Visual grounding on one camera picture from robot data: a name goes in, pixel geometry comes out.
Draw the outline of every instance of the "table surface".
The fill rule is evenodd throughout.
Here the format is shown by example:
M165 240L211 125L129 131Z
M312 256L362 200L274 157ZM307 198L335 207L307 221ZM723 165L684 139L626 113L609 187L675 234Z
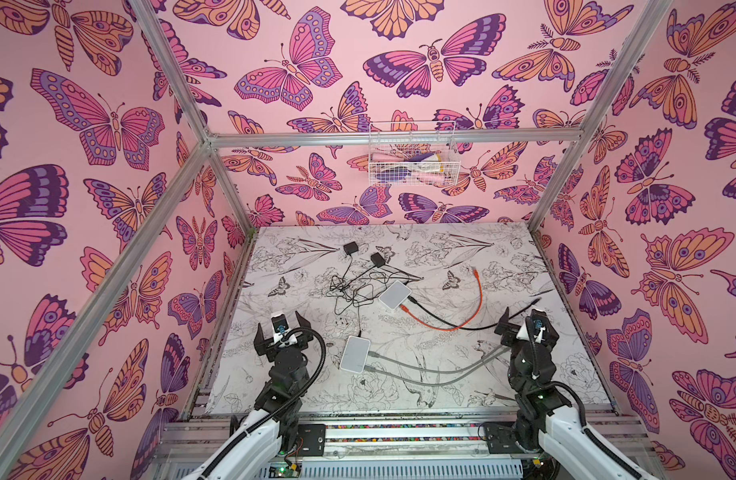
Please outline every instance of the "table surface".
M342 276L350 264L342 245L352 241L360 250L352 255L351 267L344 275L347 280L371 266L370 255L378 251L389 266L423 277L409 283L412 295L451 323L459 324L477 310L480 296L473 268L480 275L483 303L469 326L494 323L505 308L516 312L538 294L541 299L535 308L547 312L560 335L552 352L558 367L555 379L570 385L585 404L609 405L584 343L525 224L278 226L259 232L206 413L224 415L252 407L271 367L254 351L257 324L260 322L266 336L271 336L270 314L278 310L286 314L291 327L297 326L294 312L298 311L326 341L325 368L302 398L302 412L463 413L516 405L495 397L514 395L507 383L508 352L467 378L441 387L418 386L378 372L339 370L347 339L360 330L362 337L371 341L371 350L431 370L457 370L477 362L496 348L500 339L492 329L431 330L400 309L390 312L377 301L362 306L358 318L356 308L344 300L336 303L327 295L332 278ZM379 282L373 285L375 293L384 288ZM406 304L422 320L446 327L418 306ZM320 358L317 341L304 353L312 373ZM369 357L367 364L427 383L456 377L419 372L374 357Z

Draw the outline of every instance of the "butterfly wallpaper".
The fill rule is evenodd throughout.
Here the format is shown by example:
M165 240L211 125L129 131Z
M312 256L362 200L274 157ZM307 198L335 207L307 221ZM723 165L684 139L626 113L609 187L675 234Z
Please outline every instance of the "butterfly wallpaper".
M736 480L736 2L672 7L576 167L574 225L540 231L669 475ZM611 294L620 310L590 314Z

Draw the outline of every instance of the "aluminum rail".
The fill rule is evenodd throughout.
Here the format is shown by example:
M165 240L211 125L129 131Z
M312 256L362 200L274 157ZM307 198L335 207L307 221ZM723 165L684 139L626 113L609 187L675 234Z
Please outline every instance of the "aluminum rail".
M622 89L624 82L632 67L640 59L645 47L648 45L648 41L656 29L661 24L661 19L667 13L672 0L648 0L648 4L645 5L640 18L632 28L632 31L627 36L627 40L624 42L622 52L619 54L616 62L608 71L608 75L605 76L603 85L600 87L597 96L592 102L592 106L587 110L582 122L582 137L573 142L571 146L565 151L565 155L560 164L549 181L549 185L544 190L542 199L538 202L538 205L533 211L531 220L528 222L528 229L533 232L536 231L544 216L549 212L549 207L555 201L555 198L560 193L560 189L565 186L565 181L571 175L573 168L578 163L579 159L585 153L587 144L594 136L594 132L600 123L603 121L604 116L608 112L608 108L613 103L618 92Z
M123 289L138 272L150 247L203 165L207 153L206 143L202 143L201 148L192 151L150 215L144 220L142 227L114 261L102 284L85 303L66 337L61 340L56 351L48 358L35 380L8 414L5 424L0 428L0 480L8 476L18 456L32 447L27 443L42 425L42 420L61 394L80 358L93 343Z

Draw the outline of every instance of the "white wire basket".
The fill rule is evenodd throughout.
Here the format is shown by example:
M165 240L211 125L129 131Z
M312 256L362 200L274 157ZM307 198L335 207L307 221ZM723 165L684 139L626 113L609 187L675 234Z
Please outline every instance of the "white wire basket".
M433 185L449 187L459 178L461 159L456 151L454 130L407 130L407 121L371 123L368 136L368 181L370 184ZM424 160L413 158L427 156Z

